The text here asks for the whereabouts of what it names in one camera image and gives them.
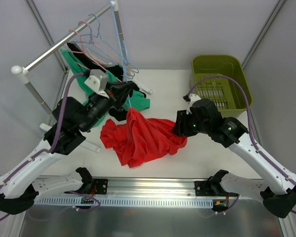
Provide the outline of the red tank top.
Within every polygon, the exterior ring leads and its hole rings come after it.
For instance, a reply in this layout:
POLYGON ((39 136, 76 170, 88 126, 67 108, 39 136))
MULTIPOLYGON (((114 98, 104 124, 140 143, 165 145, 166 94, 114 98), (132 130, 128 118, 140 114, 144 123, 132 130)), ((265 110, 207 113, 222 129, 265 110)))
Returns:
POLYGON ((125 124, 109 119, 102 127, 100 139, 105 148, 112 148, 122 166, 134 168, 142 164, 175 155, 187 144, 187 137, 172 133, 175 123, 168 119, 145 118, 131 108, 125 124))

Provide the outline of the black tank top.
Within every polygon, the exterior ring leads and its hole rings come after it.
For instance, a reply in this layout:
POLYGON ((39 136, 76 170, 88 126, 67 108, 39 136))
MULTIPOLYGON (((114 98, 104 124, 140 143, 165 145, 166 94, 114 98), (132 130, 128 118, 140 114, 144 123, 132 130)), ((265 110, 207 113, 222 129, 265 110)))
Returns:
MULTIPOLYGON (((69 68, 73 74, 82 73, 87 69, 99 69, 102 72, 110 72, 110 81, 117 82, 118 80, 123 80, 123 69, 119 65, 114 66, 104 66, 103 64, 94 63, 89 57, 83 55, 81 49, 75 43, 68 43, 66 49, 61 49, 61 53, 65 58, 69 68)), ((143 111, 150 108, 150 100, 147 98, 147 95, 141 91, 136 86, 133 91, 130 93, 130 102, 125 102, 123 109, 118 111, 115 108, 111 108, 108 114, 114 117, 117 121, 126 120, 126 115, 129 107, 143 111)))

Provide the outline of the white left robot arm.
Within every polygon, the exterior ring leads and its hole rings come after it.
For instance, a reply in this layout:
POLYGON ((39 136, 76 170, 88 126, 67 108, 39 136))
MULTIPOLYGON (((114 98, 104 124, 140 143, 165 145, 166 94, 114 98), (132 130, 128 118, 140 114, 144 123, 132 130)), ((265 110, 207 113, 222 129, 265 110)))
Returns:
POLYGON ((120 109, 136 88, 134 82, 107 82, 104 89, 92 93, 86 105, 68 95, 53 111, 57 122, 44 134, 37 147, 11 171, 0 176, 0 211, 16 215, 28 210, 36 201, 71 191, 89 194, 94 179, 85 167, 67 175, 37 180, 47 168, 66 158, 85 141, 89 132, 111 107, 120 109))

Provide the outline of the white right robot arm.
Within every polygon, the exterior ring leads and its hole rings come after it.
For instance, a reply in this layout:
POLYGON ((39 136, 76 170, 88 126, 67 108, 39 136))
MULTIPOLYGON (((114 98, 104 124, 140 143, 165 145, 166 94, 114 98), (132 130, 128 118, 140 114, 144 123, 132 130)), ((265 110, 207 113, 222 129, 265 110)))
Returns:
POLYGON ((256 200, 273 215, 286 218, 296 205, 296 174, 273 158, 238 119, 224 118, 209 99, 190 100, 188 109, 177 111, 172 132, 179 137, 208 135, 242 158, 260 177, 252 180, 219 170, 207 188, 217 196, 235 193, 256 200))

